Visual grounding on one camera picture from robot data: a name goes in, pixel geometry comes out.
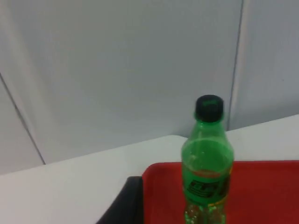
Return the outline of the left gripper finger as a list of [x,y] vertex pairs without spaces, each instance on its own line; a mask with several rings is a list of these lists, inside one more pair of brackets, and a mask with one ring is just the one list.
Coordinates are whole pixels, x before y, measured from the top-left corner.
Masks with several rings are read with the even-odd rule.
[[143,223],[143,180],[141,176],[131,176],[97,224]]

